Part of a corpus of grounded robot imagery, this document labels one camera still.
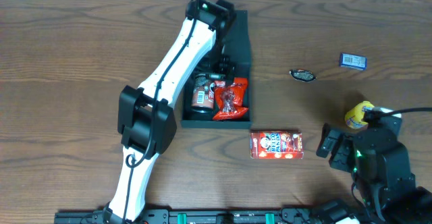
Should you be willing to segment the black gift box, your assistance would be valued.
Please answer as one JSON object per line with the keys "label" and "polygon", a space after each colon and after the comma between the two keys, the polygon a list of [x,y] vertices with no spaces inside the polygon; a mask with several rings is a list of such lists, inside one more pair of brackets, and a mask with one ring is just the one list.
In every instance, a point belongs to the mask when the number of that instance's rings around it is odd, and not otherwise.
{"label": "black gift box", "polygon": [[238,10],[236,21],[224,38],[224,52],[235,65],[234,76],[247,78],[248,87],[244,94],[243,106],[248,112],[239,119],[228,121],[214,121],[213,115],[218,112],[214,108],[212,112],[199,113],[192,110],[192,93],[194,89],[194,75],[191,75],[184,85],[183,109],[180,120],[183,128],[209,128],[209,129],[237,129],[248,130],[252,125],[252,80],[250,78],[252,67],[252,50],[248,35],[248,12]]}

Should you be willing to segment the yellow Mentos bottle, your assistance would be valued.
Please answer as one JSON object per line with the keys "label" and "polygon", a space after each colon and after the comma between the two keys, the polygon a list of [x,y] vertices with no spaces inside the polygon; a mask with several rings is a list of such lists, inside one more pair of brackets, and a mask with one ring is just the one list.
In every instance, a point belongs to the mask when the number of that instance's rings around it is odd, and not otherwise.
{"label": "yellow Mentos bottle", "polygon": [[363,101],[357,104],[345,114],[344,120],[346,125],[354,130],[365,127],[368,125],[368,123],[363,120],[365,113],[371,111],[373,108],[374,105],[369,101]]}

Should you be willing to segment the orange Hacks candy bag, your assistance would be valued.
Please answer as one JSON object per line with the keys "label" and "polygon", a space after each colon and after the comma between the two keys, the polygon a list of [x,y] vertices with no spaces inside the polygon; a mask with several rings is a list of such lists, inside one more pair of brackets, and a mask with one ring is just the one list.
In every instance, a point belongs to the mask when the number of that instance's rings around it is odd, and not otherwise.
{"label": "orange Hacks candy bag", "polygon": [[240,119],[248,112],[248,107],[242,106],[248,87],[247,78],[234,78],[229,86],[222,80],[216,80],[214,84],[215,102],[219,110],[213,116],[213,121]]}

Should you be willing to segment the red Pringles can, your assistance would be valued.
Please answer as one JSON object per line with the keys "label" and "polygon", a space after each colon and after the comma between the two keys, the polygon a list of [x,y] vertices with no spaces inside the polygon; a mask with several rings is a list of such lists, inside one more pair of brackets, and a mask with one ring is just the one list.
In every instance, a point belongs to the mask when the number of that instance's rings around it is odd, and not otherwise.
{"label": "red Pringles can", "polygon": [[214,82],[206,74],[195,76],[191,102],[193,111],[206,113],[214,109],[214,88]]}

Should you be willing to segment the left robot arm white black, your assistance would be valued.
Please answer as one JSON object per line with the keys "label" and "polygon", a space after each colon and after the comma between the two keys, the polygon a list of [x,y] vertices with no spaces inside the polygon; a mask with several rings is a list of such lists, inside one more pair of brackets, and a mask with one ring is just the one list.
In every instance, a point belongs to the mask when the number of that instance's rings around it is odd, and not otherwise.
{"label": "left robot arm white black", "polygon": [[180,32],[156,70],[138,88],[126,86],[119,96],[117,130],[123,165],[115,195],[104,208],[104,223],[133,223],[145,206],[153,166],[173,140],[176,101],[187,79],[222,40],[236,20],[226,0],[189,2]]}

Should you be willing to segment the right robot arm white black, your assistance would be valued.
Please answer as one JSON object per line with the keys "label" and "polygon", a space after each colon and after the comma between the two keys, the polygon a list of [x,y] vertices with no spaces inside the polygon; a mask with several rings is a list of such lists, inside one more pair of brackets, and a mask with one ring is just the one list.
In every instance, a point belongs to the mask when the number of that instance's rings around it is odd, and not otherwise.
{"label": "right robot arm white black", "polygon": [[343,132],[325,123],[316,154],[352,176],[368,218],[381,223],[430,223],[431,192],[416,185],[407,148],[398,140],[402,120],[369,120],[367,129]]}

